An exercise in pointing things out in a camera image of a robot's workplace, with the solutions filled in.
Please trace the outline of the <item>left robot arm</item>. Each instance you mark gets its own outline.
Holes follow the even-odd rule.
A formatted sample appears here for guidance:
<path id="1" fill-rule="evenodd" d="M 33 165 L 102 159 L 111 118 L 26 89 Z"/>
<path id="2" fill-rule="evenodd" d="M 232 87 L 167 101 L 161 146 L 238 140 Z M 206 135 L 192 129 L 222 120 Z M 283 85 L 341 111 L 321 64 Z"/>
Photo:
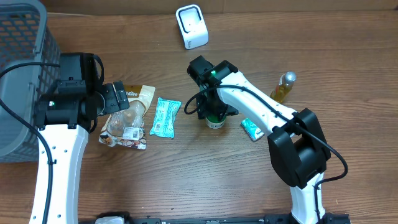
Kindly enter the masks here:
<path id="1" fill-rule="evenodd" d="M 81 163 L 98 117 L 129 106 L 121 81 L 55 80 L 35 106 L 39 165 L 30 223 L 78 223 Z"/>

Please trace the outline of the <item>green lidded jar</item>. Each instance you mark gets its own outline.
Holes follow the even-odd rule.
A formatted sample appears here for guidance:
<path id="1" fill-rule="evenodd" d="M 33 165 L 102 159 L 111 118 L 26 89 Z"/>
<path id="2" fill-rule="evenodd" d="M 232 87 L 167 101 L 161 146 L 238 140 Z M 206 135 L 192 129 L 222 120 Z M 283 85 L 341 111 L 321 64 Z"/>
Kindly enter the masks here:
<path id="1" fill-rule="evenodd" d="M 218 119 L 217 116 L 208 115 L 205 118 L 206 125 L 211 129 L 220 129 L 224 125 L 224 121 L 226 120 L 226 116 L 221 119 Z"/>

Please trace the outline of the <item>small teal white packet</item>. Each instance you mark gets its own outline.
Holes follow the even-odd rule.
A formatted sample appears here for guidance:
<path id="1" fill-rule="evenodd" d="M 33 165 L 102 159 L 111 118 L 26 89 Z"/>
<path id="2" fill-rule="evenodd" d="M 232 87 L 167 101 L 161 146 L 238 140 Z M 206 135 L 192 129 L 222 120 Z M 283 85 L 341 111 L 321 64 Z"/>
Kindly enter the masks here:
<path id="1" fill-rule="evenodd" d="M 241 121 L 241 126 L 252 141 L 260 140 L 264 136 L 262 130 L 248 118 Z"/>

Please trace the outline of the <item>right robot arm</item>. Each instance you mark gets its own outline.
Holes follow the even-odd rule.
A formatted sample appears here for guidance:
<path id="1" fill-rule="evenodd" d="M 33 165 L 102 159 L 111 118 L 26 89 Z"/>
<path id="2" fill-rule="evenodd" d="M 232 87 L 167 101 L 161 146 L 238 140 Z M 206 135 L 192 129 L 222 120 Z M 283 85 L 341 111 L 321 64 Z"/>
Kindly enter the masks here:
<path id="1" fill-rule="evenodd" d="M 187 73 L 200 89 L 193 97 L 198 118 L 213 129 L 228 116 L 249 118 L 267 136 L 272 167 L 290 187 L 293 221 L 324 223 L 321 184 L 331 152 L 316 115 L 276 102 L 226 60 L 213 65 L 199 56 Z"/>

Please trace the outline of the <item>brown Pantree snack pouch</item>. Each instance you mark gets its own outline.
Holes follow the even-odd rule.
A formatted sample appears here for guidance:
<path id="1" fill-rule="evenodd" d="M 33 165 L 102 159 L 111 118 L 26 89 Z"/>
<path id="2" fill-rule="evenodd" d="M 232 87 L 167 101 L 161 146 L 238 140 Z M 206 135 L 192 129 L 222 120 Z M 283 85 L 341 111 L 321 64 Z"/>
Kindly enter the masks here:
<path id="1" fill-rule="evenodd" d="M 150 108 L 155 87 L 124 86 L 129 108 L 111 114 L 101 129 L 98 141 L 109 147 L 124 146 L 145 150 L 147 146 L 144 115 Z"/>

